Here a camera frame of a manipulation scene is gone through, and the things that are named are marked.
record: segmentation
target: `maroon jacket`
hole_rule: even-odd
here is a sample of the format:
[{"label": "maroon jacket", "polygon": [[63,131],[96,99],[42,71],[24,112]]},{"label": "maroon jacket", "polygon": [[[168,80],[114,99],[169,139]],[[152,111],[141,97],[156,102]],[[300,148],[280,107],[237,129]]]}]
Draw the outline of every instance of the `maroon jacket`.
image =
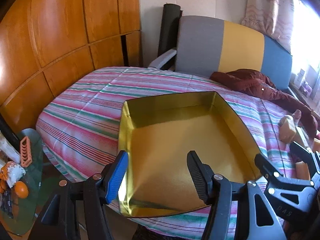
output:
[{"label": "maroon jacket", "polygon": [[277,90],[270,78],[261,72],[252,69],[238,69],[228,73],[213,72],[210,79],[234,91],[268,100],[290,113],[300,110],[300,120],[309,137],[316,136],[318,120],[311,114],[311,109],[294,97]]}]

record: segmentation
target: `glass table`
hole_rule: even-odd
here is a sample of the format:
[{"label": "glass table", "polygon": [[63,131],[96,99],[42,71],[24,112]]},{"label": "glass table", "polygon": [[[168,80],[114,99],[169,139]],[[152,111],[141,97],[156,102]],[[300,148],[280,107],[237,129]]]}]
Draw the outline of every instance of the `glass table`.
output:
[{"label": "glass table", "polygon": [[31,141],[32,163],[25,168],[26,174],[22,177],[29,190],[29,195],[25,199],[18,198],[12,190],[12,214],[10,218],[5,212],[0,211],[0,220],[4,228],[15,235],[22,236],[30,230],[36,219],[36,207],[38,203],[41,186],[43,151],[42,141],[39,134],[34,129],[25,129],[18,134],[22,139],[28,136]]}]

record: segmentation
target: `wooden panel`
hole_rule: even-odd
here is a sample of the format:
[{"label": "wooden panel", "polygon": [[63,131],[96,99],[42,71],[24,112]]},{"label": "wooden panel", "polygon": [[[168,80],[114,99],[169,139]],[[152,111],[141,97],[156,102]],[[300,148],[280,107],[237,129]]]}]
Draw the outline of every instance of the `wooden panel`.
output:
[{"label": "wooden panel", "polygon": [[100,41],[90,47],[95,69],[124,65],[120,36]]},{"label": "wooden panel", "polygon": [[140,29],[139,0],[118,0],[120,32],[127,33]]},{"label": "wooden panel", "polygon": [[87,47],[61,59],[44,71],[49,87],[56,97],[73,83],[93,71]]},{"label": "wooden panel", "polygon": [[32,0],[31,17],[42,66],[87,42],[82,0]]},{"label": "wooden panel", "polygon": [[84,0],[84,12],[89,42],[120,33],[117,0]]},{"label": "wooden panel", "polygon": [[141,66],[141,33],[135,31],[125,36],[130,67]]},{"label": "wooden panel", "polygon": [[16,0],[0,22],[0,104],[38,70],[28,32],[31,0]]},{"label": "wooden panel", "polygon": [[53,100],[52,93],[40,73],[28,82],[0,112],[14,132],[34,128],[41,111]]}]

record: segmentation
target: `silver rivet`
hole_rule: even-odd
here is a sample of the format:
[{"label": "silver rivet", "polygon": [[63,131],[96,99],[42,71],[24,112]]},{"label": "silver rivet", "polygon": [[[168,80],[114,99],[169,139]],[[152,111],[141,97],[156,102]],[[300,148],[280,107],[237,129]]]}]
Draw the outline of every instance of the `silver rivet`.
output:
[{"label": "silver rivet", "polygon": [[249,180],[249,181],[248,181],[248,184],[249,184],[250,186],[253,186],[253,187],[255,187],[255,186],[257,185],[257,183],[255,183],[253,180]]},{"label": "silver rivet", "polygon": [[65,186],[65,185],[67,185],[67,181],[66,181],[65,179],[63,179],[63,180],[61,180],[61,181],[59,182],[59,186],[63,187],[63,186]]},{"label": "silver rivet", "polygon": [[273,195],[275,193],[275,189],[271,187],[270,189],[268,189],[268,192],[270,195]]},{"label": "silver rivet", "polygon": [[97,173],[97,174],[94,174],[94,175],[92,176],[92,178],[93,178],[94,180],[99,180],[99,179],[102,178],[102,175],[101,175],[100,173]]},{"label": "silver rivet", "polygon": [[223,179],[223,176],[221,174],[215,174],[213,176],[216,180],[222,180]]}]

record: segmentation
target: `patterned curtain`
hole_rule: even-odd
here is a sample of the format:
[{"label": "patterned curtain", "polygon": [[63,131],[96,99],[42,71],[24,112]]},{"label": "patterned curtain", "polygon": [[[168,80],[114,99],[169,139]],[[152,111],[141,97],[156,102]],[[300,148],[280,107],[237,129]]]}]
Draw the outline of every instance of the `patterned curtain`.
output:
[{"label": "patterned curtain", "polygon": [[273,38],[290,53],[293,13],[293,0],[248,0],[241,24]]}]

